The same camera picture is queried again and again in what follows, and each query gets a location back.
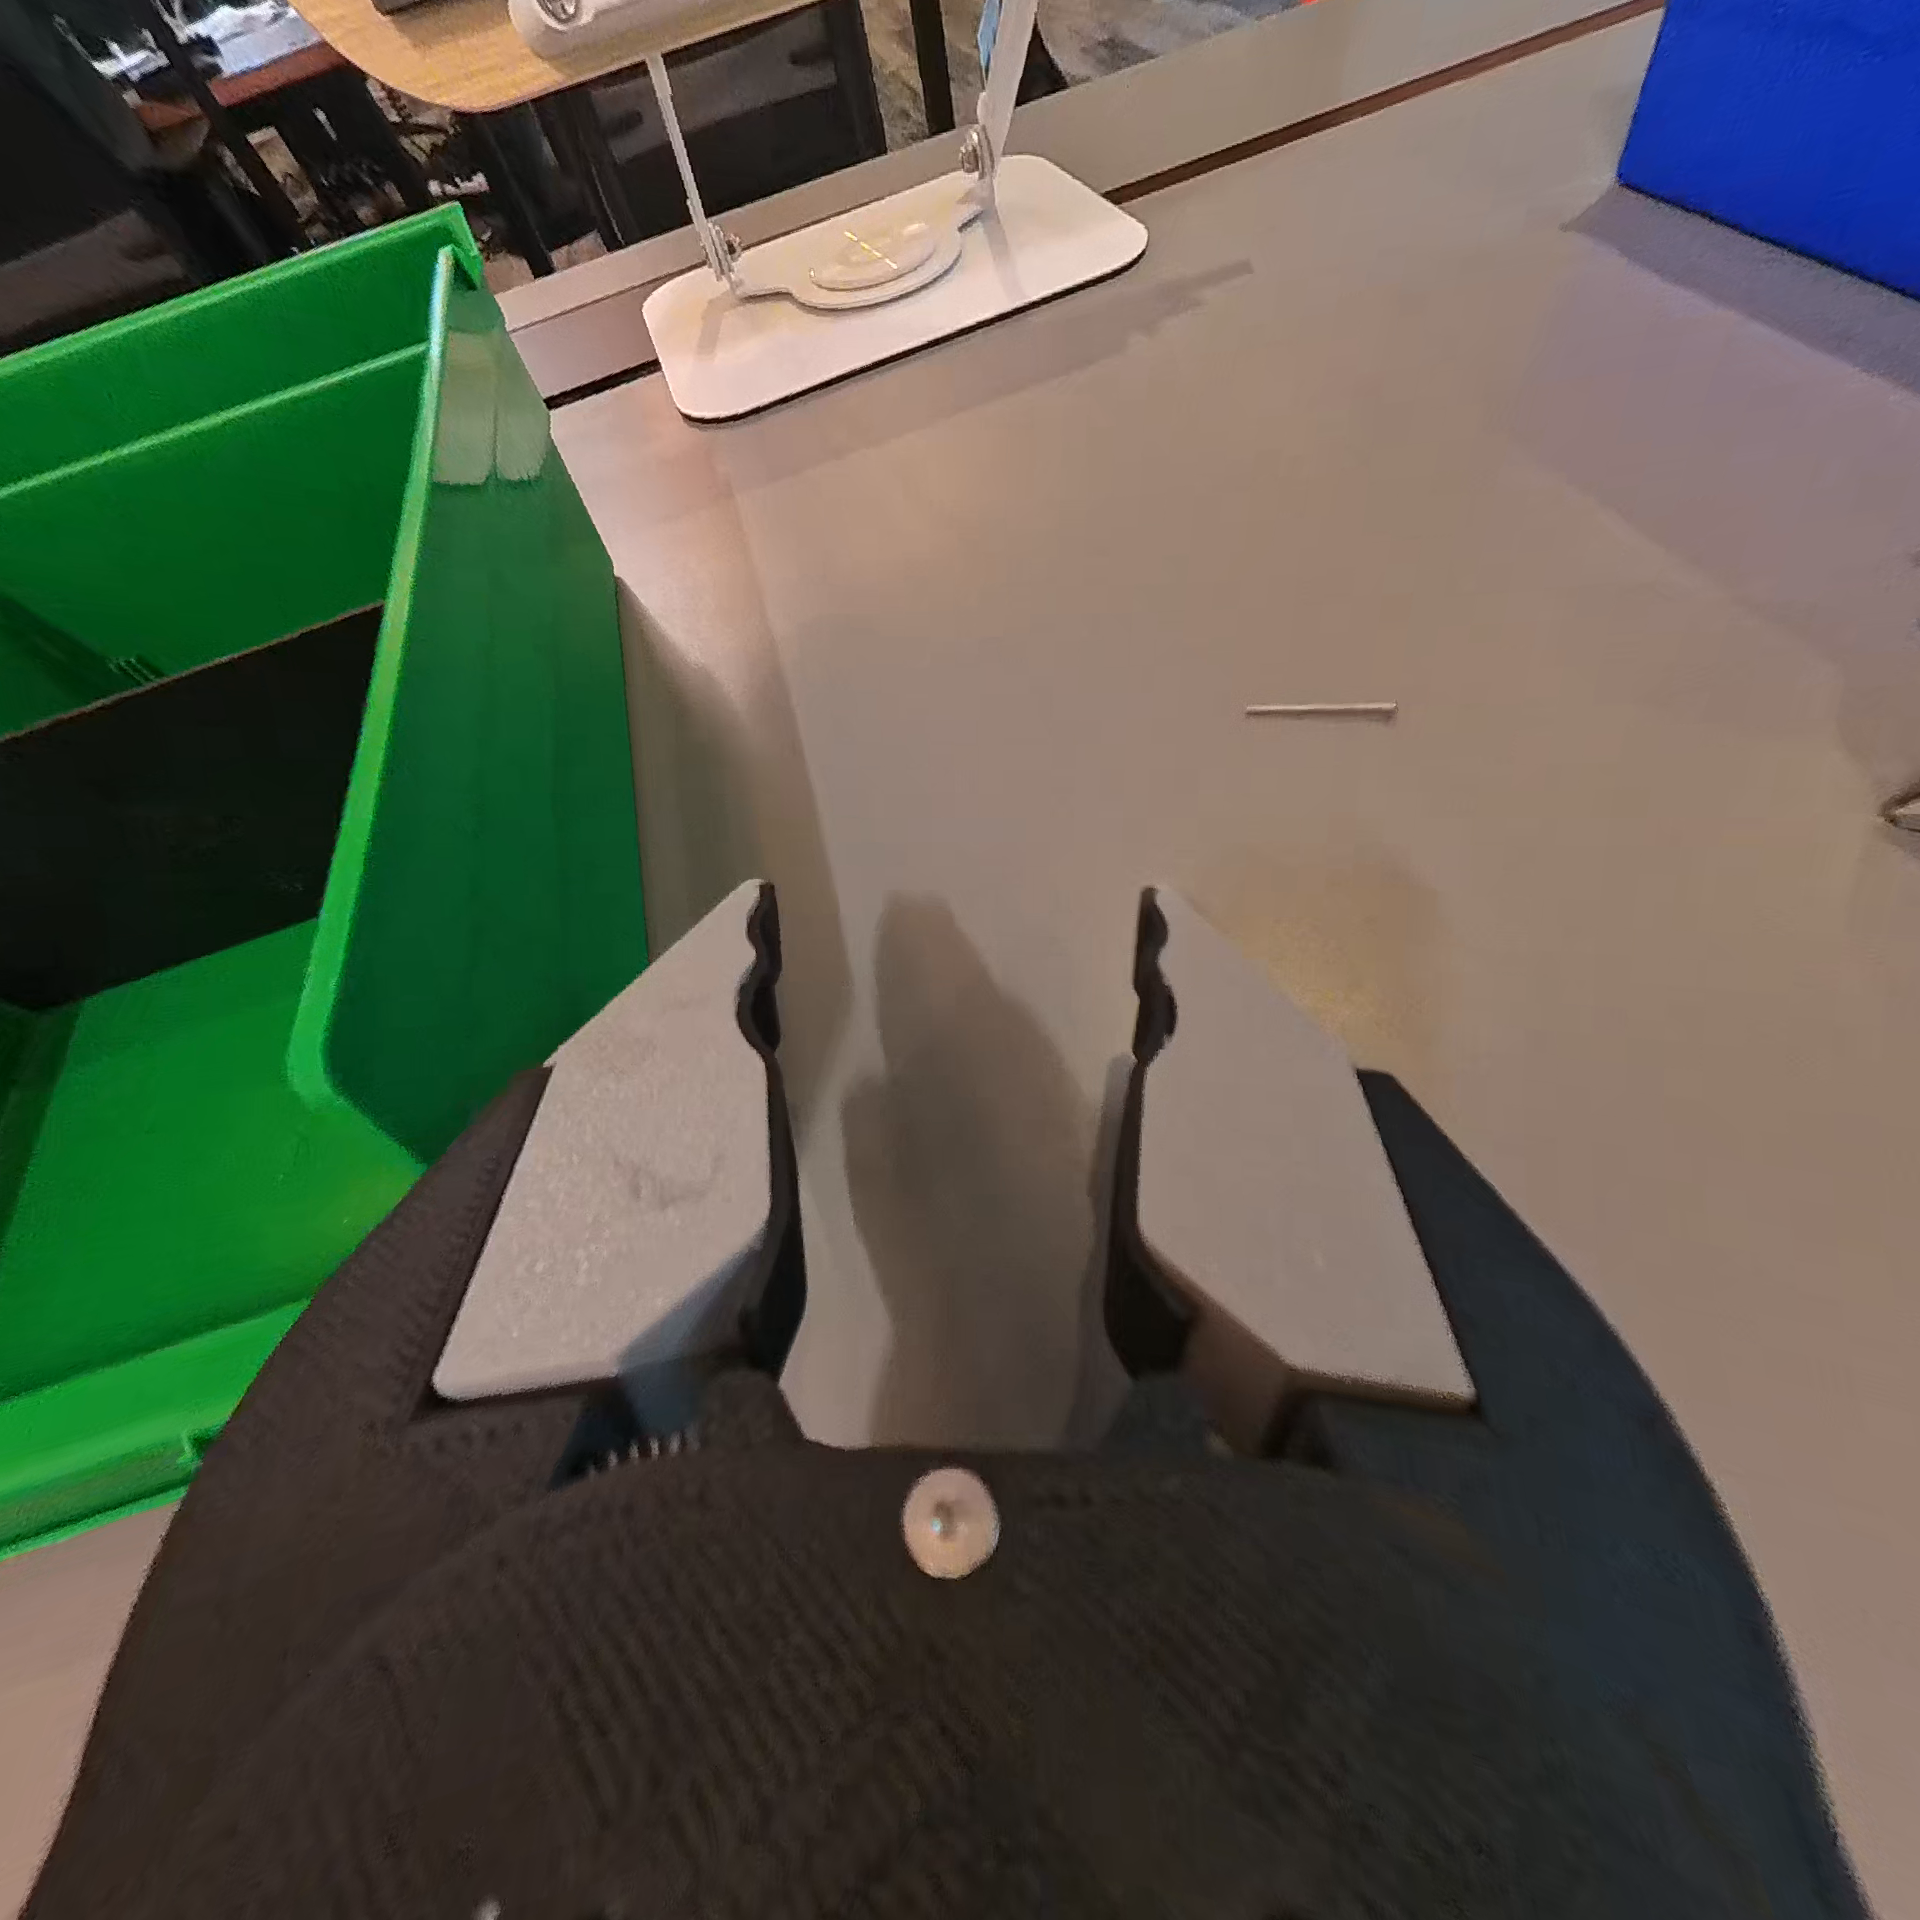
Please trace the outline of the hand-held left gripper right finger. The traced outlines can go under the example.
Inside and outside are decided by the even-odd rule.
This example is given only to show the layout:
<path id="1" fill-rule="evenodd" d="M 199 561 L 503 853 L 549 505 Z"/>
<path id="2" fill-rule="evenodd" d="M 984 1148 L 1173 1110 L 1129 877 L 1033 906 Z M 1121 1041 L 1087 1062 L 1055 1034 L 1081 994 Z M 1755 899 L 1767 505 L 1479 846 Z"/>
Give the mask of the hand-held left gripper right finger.
<path id="1" fill-rule="evenodd" d="M 1103 1317 L 1204 1412 L 1467 1412 L 1469 1366 L 1349 1051 L 1169 887 L 1136 913 Z"/>

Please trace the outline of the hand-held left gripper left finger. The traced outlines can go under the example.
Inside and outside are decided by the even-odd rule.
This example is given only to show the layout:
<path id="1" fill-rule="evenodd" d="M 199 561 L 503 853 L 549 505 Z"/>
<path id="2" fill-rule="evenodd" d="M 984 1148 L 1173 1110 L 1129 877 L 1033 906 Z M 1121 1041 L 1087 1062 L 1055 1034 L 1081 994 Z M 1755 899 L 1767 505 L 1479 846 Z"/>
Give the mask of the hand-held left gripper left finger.
<path id="1" fill-rule="evenodd" d="M 740 882 L 547 1062 L 435 1389 L 690 1406 L 779 1377 L 807 1305 L 778 890 Z"/>

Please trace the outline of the green plastic bin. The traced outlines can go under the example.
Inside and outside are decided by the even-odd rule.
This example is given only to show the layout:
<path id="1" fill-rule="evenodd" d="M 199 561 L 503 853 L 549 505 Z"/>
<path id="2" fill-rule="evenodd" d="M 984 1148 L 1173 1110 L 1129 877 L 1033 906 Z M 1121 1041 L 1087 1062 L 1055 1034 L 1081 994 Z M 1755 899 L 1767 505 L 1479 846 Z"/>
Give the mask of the green plastic bin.
<path id="1" fill-rule="evenodd" d="M 316 919 L 3 999 L 5 1554 L 165 1503 L 647 959 L 608 548 L 461 215 L 5 356 L 5 735 L 380 603 Z"/>

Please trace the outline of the black bin divider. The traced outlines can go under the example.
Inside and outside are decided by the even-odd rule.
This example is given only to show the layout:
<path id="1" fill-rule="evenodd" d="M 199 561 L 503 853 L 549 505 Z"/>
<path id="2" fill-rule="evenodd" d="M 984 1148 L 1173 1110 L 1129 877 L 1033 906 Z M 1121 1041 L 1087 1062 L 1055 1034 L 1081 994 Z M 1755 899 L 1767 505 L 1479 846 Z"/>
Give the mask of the black bin divider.
<path id="1" fill-rule="evenodd" d="M 39 1014 L 314 922 L 384 609 L 3 746 L 3 999 Z"/>

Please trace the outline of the white document stand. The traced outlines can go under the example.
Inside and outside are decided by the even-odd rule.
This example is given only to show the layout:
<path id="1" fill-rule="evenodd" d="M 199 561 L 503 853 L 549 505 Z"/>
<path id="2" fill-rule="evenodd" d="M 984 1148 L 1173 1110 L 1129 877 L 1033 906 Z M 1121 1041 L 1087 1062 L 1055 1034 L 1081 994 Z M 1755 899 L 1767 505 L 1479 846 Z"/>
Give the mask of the white document stand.
<path id="1" fill-rule="evenodd" d="M 1052 161 L 1011 150 L 1035 4 L 996 14 L 989 75 L 949 172 L 755 247 L 701 198 L 665 62 L 800 4 L 311 2 L 296 12 L 384 87 L 466 114 L 645 68 L 701 266 L 661 281 L 634 315 L 672 402 L 697 425 L 761 414 L 1009 321 L 1113 278 L 1145 251 L 1136 218 Z"/>

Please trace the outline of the blue plastic bin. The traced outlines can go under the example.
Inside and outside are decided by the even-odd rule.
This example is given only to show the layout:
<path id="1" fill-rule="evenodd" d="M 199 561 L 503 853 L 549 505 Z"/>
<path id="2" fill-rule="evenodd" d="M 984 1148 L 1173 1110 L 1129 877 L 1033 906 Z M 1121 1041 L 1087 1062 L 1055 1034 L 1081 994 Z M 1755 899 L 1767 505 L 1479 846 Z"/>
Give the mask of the blue plastic bin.
<path id="1" fill-rule="evenodd" d="M 1919 4 L 1668 2 L 1617 179 L 1919 297 Z"/>

